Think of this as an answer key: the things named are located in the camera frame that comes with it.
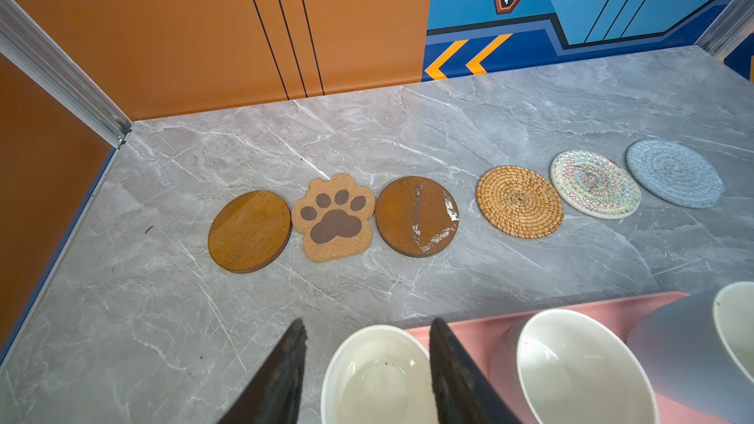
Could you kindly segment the dark brown round coaster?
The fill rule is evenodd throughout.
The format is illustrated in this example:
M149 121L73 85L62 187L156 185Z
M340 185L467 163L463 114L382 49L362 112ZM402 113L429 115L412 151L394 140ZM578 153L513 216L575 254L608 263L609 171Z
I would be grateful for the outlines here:
M410 257L441 252L459 231L455 198L434 180L418 176L394 180L383 188L375 219L383 241Z

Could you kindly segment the light blue mug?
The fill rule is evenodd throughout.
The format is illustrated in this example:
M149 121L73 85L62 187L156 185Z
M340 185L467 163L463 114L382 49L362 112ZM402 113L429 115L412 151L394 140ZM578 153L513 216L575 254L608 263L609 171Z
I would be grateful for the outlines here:
M643 317L628 347L653 389L728 420L753 421L753 284L691 294Z

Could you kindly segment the multicolour woven round coaster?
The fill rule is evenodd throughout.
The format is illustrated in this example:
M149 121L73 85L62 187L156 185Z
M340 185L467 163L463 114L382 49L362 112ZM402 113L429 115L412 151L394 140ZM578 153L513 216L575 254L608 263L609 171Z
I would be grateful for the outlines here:
M600 219L622 219L641 202L636 181L612 160L589 151L558 154L550 166L556 192L577 211Z

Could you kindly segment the woven rattan round coaster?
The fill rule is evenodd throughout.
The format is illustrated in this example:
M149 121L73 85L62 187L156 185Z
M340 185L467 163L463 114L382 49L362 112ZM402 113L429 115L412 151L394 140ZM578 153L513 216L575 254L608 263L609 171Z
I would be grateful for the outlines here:
M520 239L552 235L564 221L561 198L537 173L514 165L487 171L476 188L482 215L498 230Z

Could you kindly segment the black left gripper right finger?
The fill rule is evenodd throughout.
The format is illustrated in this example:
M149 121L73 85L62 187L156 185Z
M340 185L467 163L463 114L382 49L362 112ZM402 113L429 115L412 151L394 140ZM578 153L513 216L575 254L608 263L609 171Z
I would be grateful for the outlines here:
M440 317L431 324L429 354L440 423L520 423Z

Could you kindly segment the light blue woven coaster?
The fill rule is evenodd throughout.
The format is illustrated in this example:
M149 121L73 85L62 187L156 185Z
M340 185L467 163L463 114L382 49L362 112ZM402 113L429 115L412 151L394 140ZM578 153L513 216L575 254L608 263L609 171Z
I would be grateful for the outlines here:
M626 165L648 192L677 206L710 208L725 190L717 171L701 154L674 141L636 141L626 149Z

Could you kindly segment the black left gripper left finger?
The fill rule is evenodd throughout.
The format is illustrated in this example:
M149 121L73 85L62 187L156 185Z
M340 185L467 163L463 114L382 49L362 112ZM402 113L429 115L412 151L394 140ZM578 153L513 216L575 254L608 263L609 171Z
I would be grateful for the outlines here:
M297 423L306 338L304 320L296 318L219 423Z

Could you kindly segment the aluminium corner post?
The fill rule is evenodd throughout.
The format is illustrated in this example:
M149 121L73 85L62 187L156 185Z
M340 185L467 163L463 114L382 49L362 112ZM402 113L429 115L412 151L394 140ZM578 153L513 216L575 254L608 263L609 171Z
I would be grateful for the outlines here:
M111 146L133 122L15 1L1 0L1 54Z
M753 33L753 0L732 0L694 43L723 62Z

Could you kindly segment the cream white mug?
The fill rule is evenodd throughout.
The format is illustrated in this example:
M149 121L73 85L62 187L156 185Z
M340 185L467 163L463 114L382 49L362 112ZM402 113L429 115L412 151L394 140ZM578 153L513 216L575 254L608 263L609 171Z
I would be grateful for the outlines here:
M429 351L394 326L356 331L328 365L321 419L324 423L436 423Z

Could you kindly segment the cork paw print coaster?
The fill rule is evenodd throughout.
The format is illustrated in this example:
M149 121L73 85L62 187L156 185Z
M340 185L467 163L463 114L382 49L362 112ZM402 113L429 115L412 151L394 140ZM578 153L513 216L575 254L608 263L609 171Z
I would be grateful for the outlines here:
M292 223L304 236L304 253L317 263L367 251L373 240L369 220L375 211L373 191L349 174L315 179L292 209Z

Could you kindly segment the light round wooden coaster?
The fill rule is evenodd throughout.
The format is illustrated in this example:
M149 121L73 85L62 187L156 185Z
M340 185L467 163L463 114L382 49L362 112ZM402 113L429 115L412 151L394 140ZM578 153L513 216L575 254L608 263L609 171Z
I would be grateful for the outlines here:
M291 210L281 196L267 190L248 192L215 217L208 234L209 253L229 272L255 272L284 251L292 229Z

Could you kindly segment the purple mug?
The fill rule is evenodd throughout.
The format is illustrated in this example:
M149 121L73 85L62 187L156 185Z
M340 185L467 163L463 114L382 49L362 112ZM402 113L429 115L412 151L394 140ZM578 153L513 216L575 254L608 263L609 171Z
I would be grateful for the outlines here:
M523 423L658 423L647 375L628 346L568 309L514 324L490 356L489 381Z

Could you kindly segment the aluminium corner post left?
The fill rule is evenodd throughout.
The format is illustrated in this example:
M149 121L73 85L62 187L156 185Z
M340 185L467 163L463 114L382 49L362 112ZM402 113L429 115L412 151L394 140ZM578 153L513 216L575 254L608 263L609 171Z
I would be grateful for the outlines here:
M15 1L1 0L1 54L111 146L133 122Z

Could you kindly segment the aluminium corner post right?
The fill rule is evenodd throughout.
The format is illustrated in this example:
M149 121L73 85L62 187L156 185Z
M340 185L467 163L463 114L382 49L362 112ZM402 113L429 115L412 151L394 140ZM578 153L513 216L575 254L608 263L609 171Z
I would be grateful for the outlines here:
M732 0L694 43L723 62L753 33L753 0Z

